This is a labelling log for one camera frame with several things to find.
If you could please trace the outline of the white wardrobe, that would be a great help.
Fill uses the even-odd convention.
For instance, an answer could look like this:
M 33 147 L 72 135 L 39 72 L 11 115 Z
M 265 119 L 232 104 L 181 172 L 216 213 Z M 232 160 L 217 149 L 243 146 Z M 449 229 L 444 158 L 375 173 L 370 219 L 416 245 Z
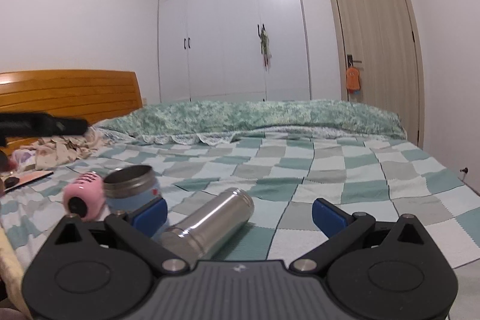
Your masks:
M 259 26 L 269 36 L 264 68 Z M 160 0 L 160 99 L 310 99 L 301 0 Z

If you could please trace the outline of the light blue cup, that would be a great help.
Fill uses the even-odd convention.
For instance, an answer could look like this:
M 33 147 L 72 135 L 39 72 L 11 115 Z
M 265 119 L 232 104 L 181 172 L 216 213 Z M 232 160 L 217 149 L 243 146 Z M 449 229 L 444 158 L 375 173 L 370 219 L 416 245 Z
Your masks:
M 161 196 L 159 181 L 149 165 L 112 171 L 103 179 L 103 193 L 112 213 L 138 210 Z

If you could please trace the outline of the small black object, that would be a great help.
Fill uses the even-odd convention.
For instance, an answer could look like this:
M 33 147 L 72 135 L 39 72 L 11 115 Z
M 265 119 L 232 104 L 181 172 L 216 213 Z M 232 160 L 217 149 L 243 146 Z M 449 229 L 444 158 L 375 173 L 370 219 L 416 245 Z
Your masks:
M 20 182 L 20 179 L 17 177 L 9 177 L 5 180 L 4 184 L 6 185 L 7 188 L 13 187 Z

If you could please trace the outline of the green hanging ornament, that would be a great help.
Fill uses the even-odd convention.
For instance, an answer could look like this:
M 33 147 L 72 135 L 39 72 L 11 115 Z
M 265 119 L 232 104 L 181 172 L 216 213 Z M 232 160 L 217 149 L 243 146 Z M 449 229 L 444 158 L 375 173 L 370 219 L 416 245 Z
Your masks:
M 264 68 L 266 71 L 270 68 L 271 52 L 269 48 L 269 37 L 264 25 L 259 26 L 260 52 L 262 54 Z

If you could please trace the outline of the wooden headboard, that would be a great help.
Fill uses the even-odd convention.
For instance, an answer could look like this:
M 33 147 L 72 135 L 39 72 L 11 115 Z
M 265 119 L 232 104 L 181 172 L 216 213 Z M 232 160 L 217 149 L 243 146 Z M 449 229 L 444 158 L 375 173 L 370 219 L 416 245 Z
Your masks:
M 133 71 L 39 70 L 1 74 L 2 112 L 46 112 L 89 124 L 143 107 Z

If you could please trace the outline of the pink cup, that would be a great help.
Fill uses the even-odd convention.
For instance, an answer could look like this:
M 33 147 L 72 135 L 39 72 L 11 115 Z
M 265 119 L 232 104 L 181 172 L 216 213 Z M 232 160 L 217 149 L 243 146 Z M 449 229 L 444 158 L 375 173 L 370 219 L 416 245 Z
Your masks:
M 76 214 L 82 221 L 94 221 L 105 205 L 102 177 L 94 171 L 78 176 L 64 187 L 63 204 L 68 214 Z

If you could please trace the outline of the crumpled floral cloth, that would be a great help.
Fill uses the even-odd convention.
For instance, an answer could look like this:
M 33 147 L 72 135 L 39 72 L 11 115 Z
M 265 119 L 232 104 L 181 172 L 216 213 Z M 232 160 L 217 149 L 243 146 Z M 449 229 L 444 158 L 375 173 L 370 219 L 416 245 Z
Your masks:
M 16 149 L 11 158 L 16 163 L 16 170 L 44 171 L 76 160 L 86 159 L 108 144 L 103 134 L 89 129 L 84 136 L 43 137 L 30 145 Z

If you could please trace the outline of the orange hanging pouch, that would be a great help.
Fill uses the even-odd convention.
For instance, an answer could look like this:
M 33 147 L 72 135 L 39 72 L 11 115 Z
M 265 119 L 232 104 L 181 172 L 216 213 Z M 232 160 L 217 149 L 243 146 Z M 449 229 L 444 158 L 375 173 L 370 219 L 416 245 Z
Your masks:
M 360 71 L 356 67 L 346 69 L 346 89 L 348 93 L 358 93 L 361 90 Z

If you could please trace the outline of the green floral quilt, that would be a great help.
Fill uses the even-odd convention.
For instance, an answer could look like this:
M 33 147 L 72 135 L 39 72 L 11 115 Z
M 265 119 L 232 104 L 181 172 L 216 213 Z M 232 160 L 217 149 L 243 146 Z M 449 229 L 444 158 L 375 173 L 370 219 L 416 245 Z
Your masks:
M 327 139 L 407 137 L 395 113 L 362 103 L 325 99 L 164 103 L 100 121 L 94 128 L 112 140 L 147 145 L 219 145 L 271 133 Z

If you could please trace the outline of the beige wooden door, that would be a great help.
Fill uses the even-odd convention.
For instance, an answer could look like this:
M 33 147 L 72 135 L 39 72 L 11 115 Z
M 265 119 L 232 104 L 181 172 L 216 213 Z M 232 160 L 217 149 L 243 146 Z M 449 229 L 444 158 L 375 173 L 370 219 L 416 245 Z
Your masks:
M 422 51 L 411 0 L 330 0 L 341 97 L 394 112 L 408 140 L 422 146 L 425 90 Z M 346 88 L 347 54 L 360 60 L 361 90 Z

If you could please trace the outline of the orange book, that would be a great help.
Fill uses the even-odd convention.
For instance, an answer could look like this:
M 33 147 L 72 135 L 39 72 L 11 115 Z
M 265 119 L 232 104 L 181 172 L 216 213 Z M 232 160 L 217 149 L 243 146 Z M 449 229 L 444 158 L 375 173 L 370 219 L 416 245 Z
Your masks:
M 53 174 L 53 171 L 30 171 L 30 172 L 23 172 L 23 173 L 11 175 L 9 177 L 19 178 L 19 182 L 18 182 L 17 185 L 15 185 L 13 187 L 10 187 L 10 188 L 7 188 L 6 185 L 4 185 L 5 191 L 6 192 L 13 191 L 16 188 L 19 188 L 19 187 L 22 187 L 24 185 L 30 184 L 32 182 L 35 182 L 35 181 L 39 180 L 39 179 L 44 179 L 48 176 L 51 176 L 52 174 Z

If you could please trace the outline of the checkered green bed sheet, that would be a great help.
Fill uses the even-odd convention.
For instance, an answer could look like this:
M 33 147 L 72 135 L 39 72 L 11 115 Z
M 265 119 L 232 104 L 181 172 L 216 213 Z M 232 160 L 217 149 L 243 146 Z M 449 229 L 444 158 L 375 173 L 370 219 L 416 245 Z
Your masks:
M 434 157 L 406 140 L 244 137 L 207 146 L 115 144 L 55 169 L 1 199 L 1 224 L 27 266 L 64 216 L 62 191 L 78 175 L 151 166 L 177 223 L 228 188 L 246 191 L 255 212 L 221 260 L 292 262 L 325 240 L 312 222 L 322 197 L 346 212 L 393 222 L 414 214 L 458 268 L 479 258 L 479 197 Z

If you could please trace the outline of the stainless steel cup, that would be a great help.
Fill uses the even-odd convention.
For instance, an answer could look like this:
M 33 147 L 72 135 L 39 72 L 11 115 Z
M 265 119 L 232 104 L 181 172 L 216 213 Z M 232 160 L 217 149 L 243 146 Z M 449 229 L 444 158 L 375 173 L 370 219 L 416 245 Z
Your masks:
M 253 199 L 240 188 L 228 188 L 160 236 L 161 245 L 190 266 L 210 259 L 251 218 Z

